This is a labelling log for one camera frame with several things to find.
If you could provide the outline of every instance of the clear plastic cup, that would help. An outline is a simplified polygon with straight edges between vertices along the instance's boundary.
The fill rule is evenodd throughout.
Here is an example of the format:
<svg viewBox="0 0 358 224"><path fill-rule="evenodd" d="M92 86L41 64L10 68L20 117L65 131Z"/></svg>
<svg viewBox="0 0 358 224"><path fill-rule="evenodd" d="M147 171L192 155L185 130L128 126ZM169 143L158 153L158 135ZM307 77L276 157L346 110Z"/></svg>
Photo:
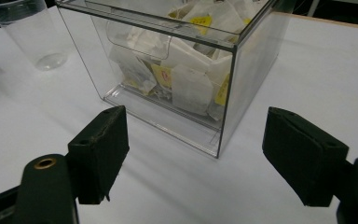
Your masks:
<svg viewBox="0 0 358 224"><path fill-rule="evenodd" d="M39 70L67 60L44 0L0 0L0 26Z"/></svg>

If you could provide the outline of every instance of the black object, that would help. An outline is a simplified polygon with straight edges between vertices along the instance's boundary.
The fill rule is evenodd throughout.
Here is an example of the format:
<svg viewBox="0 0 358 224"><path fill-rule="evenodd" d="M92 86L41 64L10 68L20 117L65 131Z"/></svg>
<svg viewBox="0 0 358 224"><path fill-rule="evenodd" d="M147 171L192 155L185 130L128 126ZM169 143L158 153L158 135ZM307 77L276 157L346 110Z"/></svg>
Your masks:
<svg viewBox="0 0 358 224"><path fill-rule="evenodd" d="M125 107L104 110L68 148L66 156L29 162L19 188L0 194L0 224L78 223L75 198L83 204L108 198L130 149Z"/></svg>
<svg viewBox="0 0 358 224"><path fill-rule="evenodd" d="M349 148L299 115L270 107L263 152L304 205L329 206L340 199L337 221L358 224L358 159Z"/></svg>

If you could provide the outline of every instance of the plastic cup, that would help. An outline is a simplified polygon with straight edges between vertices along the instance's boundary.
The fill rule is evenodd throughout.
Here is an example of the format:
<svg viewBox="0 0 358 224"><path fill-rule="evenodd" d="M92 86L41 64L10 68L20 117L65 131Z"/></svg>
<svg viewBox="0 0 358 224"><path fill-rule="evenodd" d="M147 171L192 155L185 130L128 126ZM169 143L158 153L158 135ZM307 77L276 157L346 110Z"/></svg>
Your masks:
<svg viewBox="0 0 358 224"><path fill-rule="evenodd" d="M47 71L66 62L44 0L0 0L0 26L37 69Z"/></svg>

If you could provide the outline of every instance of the plastic storage box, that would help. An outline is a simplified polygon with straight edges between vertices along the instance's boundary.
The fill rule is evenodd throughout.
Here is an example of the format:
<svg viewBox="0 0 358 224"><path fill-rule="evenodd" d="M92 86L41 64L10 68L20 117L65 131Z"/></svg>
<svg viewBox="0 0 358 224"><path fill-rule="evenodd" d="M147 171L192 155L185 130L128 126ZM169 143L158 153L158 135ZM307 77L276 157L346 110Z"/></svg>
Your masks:
<svg viewBox="0 0 358 224"><path fill-rule="evenodd" d="M57 0L100 97L216 158L295 0Z"/></svg>

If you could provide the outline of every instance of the table surface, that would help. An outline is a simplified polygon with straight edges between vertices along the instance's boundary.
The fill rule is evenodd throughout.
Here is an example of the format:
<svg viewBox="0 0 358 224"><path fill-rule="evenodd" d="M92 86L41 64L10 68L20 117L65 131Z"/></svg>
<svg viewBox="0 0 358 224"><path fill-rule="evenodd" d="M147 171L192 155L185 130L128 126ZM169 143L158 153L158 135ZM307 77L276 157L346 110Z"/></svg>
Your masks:
<svg viewBox="0 0 358 224"><path fill-rule="evenodd" d="M102 102L63 25L50 10L68 62L40 72L0 29L0 192L25 164L66 145ZM280 55L219 160L129 116L131 150L110 197L79 205L81 223L337 223L304 207L262 153L269 106L291 110L341 140L358 158L358 27L292 17Z"/></svg>

